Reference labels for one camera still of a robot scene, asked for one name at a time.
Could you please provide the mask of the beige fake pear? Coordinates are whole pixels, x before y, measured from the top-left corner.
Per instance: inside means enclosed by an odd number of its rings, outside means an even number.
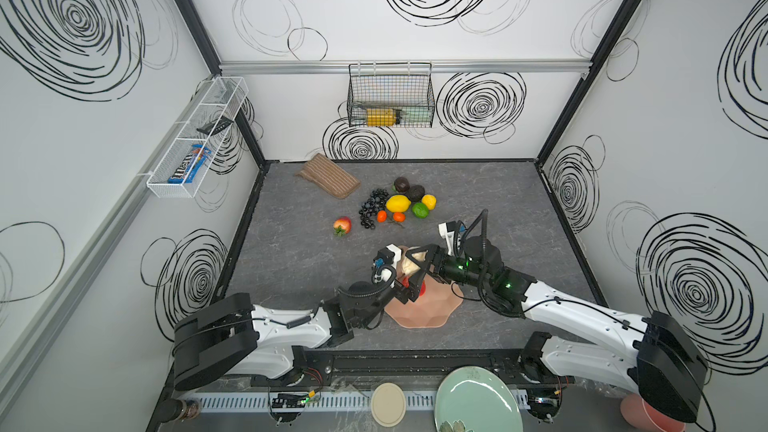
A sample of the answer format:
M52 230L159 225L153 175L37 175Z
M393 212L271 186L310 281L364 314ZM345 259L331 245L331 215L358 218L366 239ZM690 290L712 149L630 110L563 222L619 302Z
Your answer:
M410 277L421 269L418 263L414 262L407 256L402 258L400 265L401 272L404 277Z

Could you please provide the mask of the pink wavy fruit bowl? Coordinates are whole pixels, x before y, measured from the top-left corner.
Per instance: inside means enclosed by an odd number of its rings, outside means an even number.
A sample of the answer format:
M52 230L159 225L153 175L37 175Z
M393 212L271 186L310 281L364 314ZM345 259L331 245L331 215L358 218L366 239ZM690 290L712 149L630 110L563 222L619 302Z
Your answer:
M392 299L384 312L398 325L408 329L439 328L462 304L464 295L458 286L438 282L427 277L426 292L415 302L403 304Z

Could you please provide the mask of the dark fake avocado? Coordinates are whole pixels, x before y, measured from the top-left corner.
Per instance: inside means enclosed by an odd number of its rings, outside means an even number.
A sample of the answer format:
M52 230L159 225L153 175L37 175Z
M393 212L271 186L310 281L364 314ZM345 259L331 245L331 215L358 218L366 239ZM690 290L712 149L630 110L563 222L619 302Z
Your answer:
M426 194L425 188L422 185L412 185L406 192L406 197L412 202L420 202Z

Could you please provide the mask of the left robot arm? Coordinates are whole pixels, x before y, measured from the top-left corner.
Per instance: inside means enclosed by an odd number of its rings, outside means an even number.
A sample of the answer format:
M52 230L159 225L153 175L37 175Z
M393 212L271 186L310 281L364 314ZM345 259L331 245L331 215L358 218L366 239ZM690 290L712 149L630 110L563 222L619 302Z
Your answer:
M417 300L433 254L431 246L388 245L374 258L368 281L339 287L309 310L263 307L247 293L204 307L174 327L175 390L194 390L225 375L292 374L297 351L343 344L357 329L376 328L390 302Z

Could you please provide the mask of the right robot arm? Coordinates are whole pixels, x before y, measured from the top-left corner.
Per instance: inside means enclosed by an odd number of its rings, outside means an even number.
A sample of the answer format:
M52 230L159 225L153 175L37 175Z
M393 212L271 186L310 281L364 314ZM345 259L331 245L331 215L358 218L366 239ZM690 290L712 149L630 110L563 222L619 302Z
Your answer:
M531 335L518 357L525 379L543 383L572 376L638 394L666 417L692 424L705 404L709 363L671 316L610 309L579 299L505 265L487 237L487 220L439 227L445 243L406 249L400 265L413 286L430 276L448 286L469 285L496 314L562 329Z

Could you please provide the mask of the green fake lime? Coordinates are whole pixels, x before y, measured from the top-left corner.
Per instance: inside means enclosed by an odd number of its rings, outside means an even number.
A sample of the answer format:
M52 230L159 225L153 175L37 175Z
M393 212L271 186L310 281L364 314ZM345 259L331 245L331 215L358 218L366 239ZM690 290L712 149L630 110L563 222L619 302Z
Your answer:
M412 214L420 219L427 218L430 214L430 209L423 202L416 202L411 207Z

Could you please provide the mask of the black fake grape bunch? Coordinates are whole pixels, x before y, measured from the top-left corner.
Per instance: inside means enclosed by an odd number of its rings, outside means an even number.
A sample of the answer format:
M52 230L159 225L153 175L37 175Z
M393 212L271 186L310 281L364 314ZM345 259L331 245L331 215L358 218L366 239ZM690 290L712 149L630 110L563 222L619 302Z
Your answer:
M381 212L385 211L385 205L389 197L389 192L382 188L374 189L369 194L358 211L360 225L364 229L372 230L376 228L379 216Z

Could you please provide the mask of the dark brown fake fig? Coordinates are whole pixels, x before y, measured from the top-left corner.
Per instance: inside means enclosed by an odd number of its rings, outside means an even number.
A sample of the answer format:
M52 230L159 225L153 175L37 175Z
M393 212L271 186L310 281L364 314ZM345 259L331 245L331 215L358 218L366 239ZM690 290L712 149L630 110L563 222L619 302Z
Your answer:
M410 182L405 177L398 177L393 183L393 189L398 194L404 194L411 188Z

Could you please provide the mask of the brown folded cloth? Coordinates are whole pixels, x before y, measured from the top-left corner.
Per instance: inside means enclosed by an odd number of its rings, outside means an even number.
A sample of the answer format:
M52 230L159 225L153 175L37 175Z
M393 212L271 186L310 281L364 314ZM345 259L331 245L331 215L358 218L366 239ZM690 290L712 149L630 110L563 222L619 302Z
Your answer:
M307 161L297 176L303 178L337 199L345 199L356 191L361 182L322 153Z

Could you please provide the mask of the green item in basket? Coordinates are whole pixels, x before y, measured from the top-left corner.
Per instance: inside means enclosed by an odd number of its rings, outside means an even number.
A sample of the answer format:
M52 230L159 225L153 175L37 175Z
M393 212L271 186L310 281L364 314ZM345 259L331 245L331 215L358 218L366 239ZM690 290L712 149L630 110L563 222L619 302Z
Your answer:
M400 124L405 127L431 127L434 110L430 106L403 107L400 111Z

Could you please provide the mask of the yellow bottle in basket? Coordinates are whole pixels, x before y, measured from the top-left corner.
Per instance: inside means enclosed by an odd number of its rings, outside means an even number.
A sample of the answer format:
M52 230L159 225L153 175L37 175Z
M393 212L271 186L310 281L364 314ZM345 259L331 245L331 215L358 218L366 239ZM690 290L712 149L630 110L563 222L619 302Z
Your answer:
M368 127L392 127L398 125L401 120L401 111L391 108L367 109L365 124Z

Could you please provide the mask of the black remote control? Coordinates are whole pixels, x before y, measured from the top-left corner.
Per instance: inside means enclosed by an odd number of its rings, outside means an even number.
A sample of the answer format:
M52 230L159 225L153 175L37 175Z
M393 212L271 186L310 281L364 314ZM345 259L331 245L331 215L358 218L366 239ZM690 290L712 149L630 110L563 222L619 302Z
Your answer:
M232 124L233 121L231 119L227 117L221 117L219 119L212 120L201 127L198 127L196 131L206 137L216 136L219 133L227 130Z

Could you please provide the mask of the pink cup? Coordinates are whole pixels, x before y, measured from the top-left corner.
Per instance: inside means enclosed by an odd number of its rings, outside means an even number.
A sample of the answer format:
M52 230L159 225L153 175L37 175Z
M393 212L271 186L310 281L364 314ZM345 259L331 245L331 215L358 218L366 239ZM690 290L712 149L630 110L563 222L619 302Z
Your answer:
M630 394L620 404L620 412L625 421L641 431L684 432L686 424L651 407L638 394Z

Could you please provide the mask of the dark jar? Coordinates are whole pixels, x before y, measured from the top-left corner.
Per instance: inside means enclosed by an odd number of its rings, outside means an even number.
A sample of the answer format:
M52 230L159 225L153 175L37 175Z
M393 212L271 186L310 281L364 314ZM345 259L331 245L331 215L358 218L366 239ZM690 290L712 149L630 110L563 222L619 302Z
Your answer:
M160 423L185 421L199 416L201 409L195 399L169 398L156 406L153 417Z

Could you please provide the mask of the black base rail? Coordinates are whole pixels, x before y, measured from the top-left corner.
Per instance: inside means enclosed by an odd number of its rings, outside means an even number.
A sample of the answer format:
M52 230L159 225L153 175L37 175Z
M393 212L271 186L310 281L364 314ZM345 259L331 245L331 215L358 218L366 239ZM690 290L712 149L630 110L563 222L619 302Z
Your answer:
M569 342L559 349L528 345L523 349L338 351L292 346L270 351L263 347L247 356L201 358L196 364L179 355L173 387L191 391L228 375L248 376L263 386L288 386L310 373L329 383L340 376L436 376L464 366L486 369L508 384L554 386L572 376L638 390L636 365L599 347Z

